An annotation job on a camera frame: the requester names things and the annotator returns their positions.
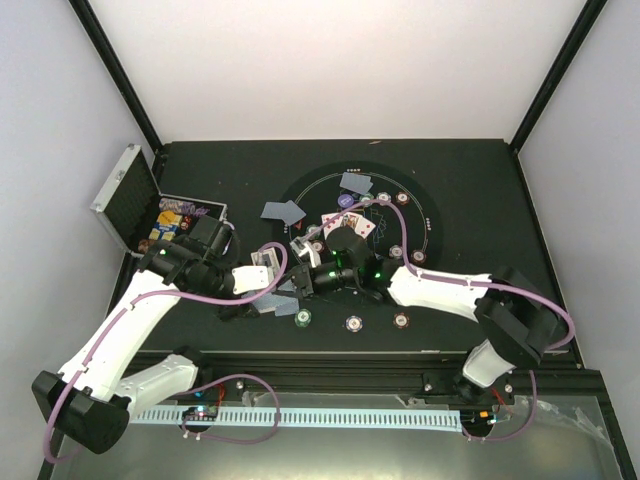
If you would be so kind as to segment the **blue white poker chip stack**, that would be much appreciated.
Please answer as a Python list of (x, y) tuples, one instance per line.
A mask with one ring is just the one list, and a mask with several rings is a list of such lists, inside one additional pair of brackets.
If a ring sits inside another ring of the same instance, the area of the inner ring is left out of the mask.
[(358, 316), (350, 316), (345, 320), (345, 328), (352, 333), (357, 333), (363, 328), (363, 320)]

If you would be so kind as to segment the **red brown poker chip stack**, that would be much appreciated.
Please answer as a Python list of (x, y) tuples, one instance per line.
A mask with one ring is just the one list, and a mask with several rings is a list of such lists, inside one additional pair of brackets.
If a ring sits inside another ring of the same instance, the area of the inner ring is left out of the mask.
[(393, 325), (398, 329), (404, 329), (409, 326), (409, 318), (403, 313), (397, 313), (393, 318)]

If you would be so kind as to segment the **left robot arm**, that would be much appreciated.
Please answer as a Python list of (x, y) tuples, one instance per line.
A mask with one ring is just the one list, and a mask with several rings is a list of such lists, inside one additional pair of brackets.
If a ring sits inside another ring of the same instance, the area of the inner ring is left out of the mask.
[(122, 298), (82, 349), (57, 371), (38, 374), (32, 392), (46, 421), (43, 451), (49, 462), (57, 460), (51, 450), (56, 431), (104, 453), (153, 405), (183, 391), (193, 399), (213, 391), (213, 372), (197, 364), (189, 348), (133, 376), (124, 373), (180, 300), (239, 307), (266, 292), (267, 267), (223, 261), (225, 245), (236, 238), (228, 225), (202, 217), (186, 235), (153, 241)]

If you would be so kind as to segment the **green poker chip stack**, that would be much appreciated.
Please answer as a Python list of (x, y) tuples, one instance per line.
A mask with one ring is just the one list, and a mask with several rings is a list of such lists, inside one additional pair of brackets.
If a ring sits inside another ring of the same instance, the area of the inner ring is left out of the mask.
[(312, 313), (308, 309), (300, 309), (296, 312), (294, 317), (294, 323), (299, 328), (305, 328), (310, 325), (312, 321)]

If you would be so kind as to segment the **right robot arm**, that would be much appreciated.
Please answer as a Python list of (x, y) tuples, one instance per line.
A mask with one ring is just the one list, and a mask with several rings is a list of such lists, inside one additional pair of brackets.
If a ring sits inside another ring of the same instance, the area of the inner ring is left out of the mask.
[(289, 277), (299, 297), (352, 287), (374, 302), (437, 310), (480, 326), (484, 340), (468, 352), (450, 382), (453, 396), (464, 403), (479, 402), (515, 369), (535, 369), (552, 346), (558, 314), (528, 291), (526, 279), (513, 269), (471, 277), (420, 269), (376, 256), (348, 227), (331, 232), (326, 247), (332, 255), (328, 263), (307, 238), (291, 240), (301, 264)]

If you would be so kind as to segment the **blue playing card deck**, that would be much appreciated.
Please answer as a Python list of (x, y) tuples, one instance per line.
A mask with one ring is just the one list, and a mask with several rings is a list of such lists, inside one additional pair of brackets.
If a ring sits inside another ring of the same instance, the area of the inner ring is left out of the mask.
[(257, 318), (267, 313), (273, 313), (276, 317), (295, 315), (299, 309), (300, 306), (297, 298), (269, 293), (252, 303), (249, 317)]

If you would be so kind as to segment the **purple round button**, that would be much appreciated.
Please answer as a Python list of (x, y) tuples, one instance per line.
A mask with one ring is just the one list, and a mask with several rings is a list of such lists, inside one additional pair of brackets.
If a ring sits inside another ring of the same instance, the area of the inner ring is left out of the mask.
[(346, 209), (351, 207), (355, 203), (355, 199), (352, 195), (349, 194), (341, 194), (337, 199), (337, 204), (341, 209)]

